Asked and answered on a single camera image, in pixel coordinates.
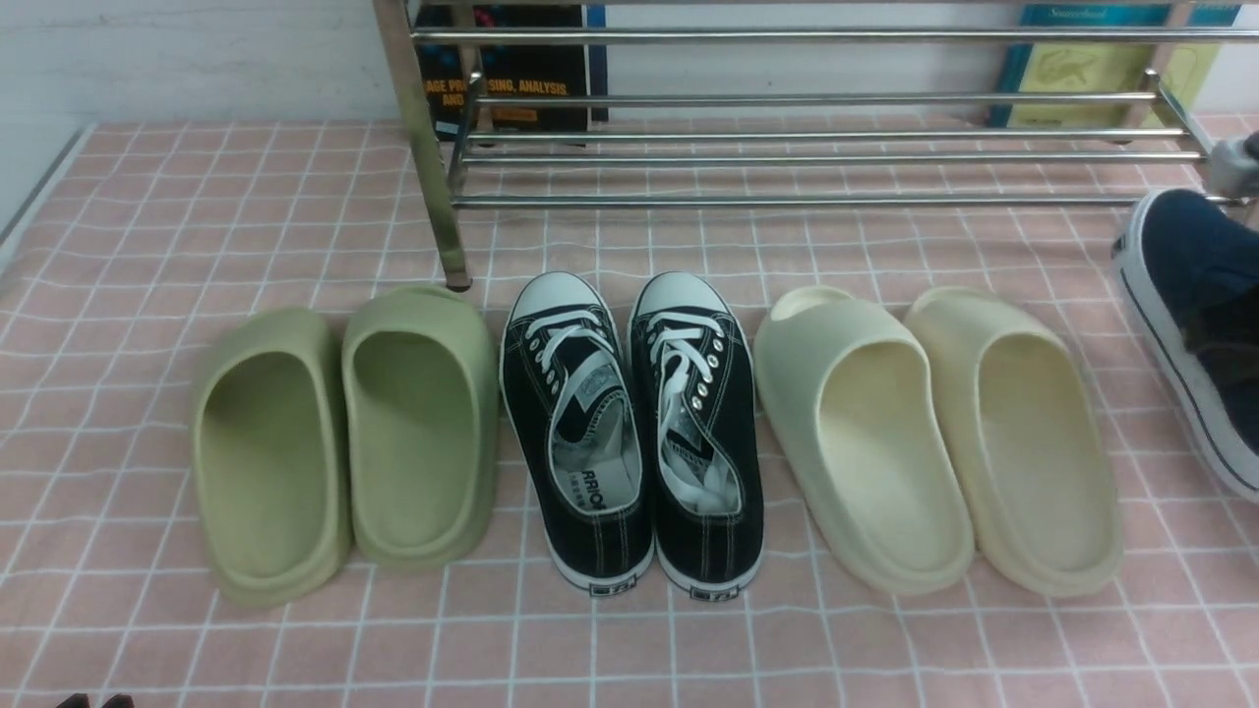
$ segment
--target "cream slide sandal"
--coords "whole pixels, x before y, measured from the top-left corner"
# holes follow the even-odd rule
[[[966,287],[928,291],[905,326],[930,357],[980,551],[1053,597],[1105,586],[1123,557],[1118,493],[1066,346],[1031,315]]]
[[[899,595],[961,580],[971,518],[909,331],[872,302],[811,286],[778,300],[754,349],[760,402],[835,557]]]

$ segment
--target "foot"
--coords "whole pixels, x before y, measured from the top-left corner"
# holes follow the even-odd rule
[[[1113,258],[1204,459],[1259,499],[1259,233],[1173,189],[1133,208]]]

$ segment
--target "metal shoe rack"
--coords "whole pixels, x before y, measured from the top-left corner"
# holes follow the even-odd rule
[[[551,0],[509,0],[521,4],[549,4]],[[661,5],[667,3],[657,0]],[[709,0],[721,4],[721,0]],[[1175,5],[1166,26],[1161,28],[833,28],[833,29],[482,29],[477,28],[472,5],[466,0],[434,0],[448,4],[453,28],[412,29],[403,0],[373,0],[380,39],[393,78],[403,125],[419,174],[424,204],[437,243],[438,256],[451,290],[471,286],[467,260],[460,238],[457,212],[461,209],[716,209],[716,208],[982,208],[982,207],[1126,207],[1139,194],[954,194],[947,191],[889,191],[886,194],[826,195],[695,195],[695,197],[612,197],[466,194],[470,169],[536,170],[544,168],[765,168],[927,164],[1190,164],[1205,176],[1211,141],[1160,78],[1177,43],[1259,42],[1259,29],[1187,28],[1194,4]],[[726,4],[735,4],[726,0]],[[631,0],[627,4],[650,4]],[[611,44],[749,44],[749,43],[866,43],[866,44],[943,44],[943,43],[1024,43],[1024,42],[1099,42],[1148,44],[1155,48],[1142,86],[1117,93],[874,93],[874,94],[792,94],[792,96],[608,96],[535,97],[488,96],[482,78],[480,52],[483,45],[611,45]],[[463,118],[449,160],[438,147],[429,116],[424,77],[415,59],[417,44],[458,45],[467,82]],[[871,130],[828,132],[729,132],[729,134],[511,134],[481,130],[488,126],[488,110],[516,107],[817,107],[842,106],[956,106],[956,105],[1124,105],[1122,127],[1076,128],[940,128]],[[1163,126],[1139,127],[1153,112]],[[869,154],[803,155],[555,155],[555,144],[592,142],[905,142],[905,141],[1073,141],[1171,140],[1177,149],[1166,151],[878,151]],[[540,150],[504,150],[504,146],[536,146]],[[1221,204],[1244,209],[1250,224],[1259,222],[1259,204],[1214,198]]]

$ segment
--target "sneaker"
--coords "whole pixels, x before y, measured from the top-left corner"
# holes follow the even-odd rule
[[[1133,208],[1112,257],[1207,465],[1259,500],[1259,234],[1173,189]]]
[[[706,282],[663,273],[630,316],[630,362],[660,564],[696,600],[733,600],[757,574],[764,529],[743,329]]]
[[[624,592],[651,564],[651,514],[608,306],[582,278],[544,273],[502,335],[499,379],[560,574]]]

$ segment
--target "green slide sandal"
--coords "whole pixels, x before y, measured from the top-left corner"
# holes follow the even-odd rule
[[[472,551],[497,472],[499,379],[481,314],[438,287],[395,290],[350,317],[341,369],[359,548],[403,568]]]
[[[189,425],[215,581],[282,605],[345,563],[350,515],[340,351],[310,310],[258,315],[201,360]]]

